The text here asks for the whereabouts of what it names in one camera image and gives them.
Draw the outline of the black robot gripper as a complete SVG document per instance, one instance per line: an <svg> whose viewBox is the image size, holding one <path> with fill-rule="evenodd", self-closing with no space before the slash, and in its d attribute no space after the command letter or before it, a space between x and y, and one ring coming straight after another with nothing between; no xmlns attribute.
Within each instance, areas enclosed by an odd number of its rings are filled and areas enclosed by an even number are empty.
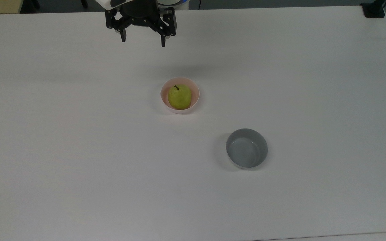
<svg viewBox="0 0 386 241"><path fill-rule="evenodd" d="M130 25L150 26L160 35L161 46L166 45L166 40L175 36L177 32L176 12L174 8L159 9L156 0L125 1L119 6L122 15L116 19L116 9L105 11L106 27L113 29L126 42L126 28Z"/></svg>

